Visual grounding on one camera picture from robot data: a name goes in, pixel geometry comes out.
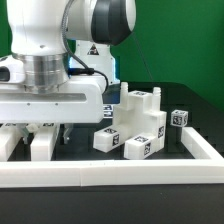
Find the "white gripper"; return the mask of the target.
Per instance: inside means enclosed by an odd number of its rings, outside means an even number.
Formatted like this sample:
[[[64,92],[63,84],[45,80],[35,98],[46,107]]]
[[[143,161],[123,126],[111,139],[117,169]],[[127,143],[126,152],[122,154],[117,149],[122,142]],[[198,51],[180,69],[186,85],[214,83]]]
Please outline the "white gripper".
[[[31,93],[24,81],[21,61],[12,56],[0,58],[0,123],[21,124],[25,144],[30,134],[28,123],[65,124],[62,138],[67,144],[72,123],[98,123],[103,118],[106,81],[100,75],[71,76],[48,94]]]

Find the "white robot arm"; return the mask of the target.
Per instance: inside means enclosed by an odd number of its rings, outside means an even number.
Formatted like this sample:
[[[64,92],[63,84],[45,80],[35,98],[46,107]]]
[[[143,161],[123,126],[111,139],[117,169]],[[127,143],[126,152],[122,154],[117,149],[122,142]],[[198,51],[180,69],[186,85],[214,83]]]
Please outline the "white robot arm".
[[[12,53],[0,58],[0,124],[26,138],[40,124],[98,123],[108,78],[71,69],[68,40],[117,45],[133,31],[135,0],[6,0]]]

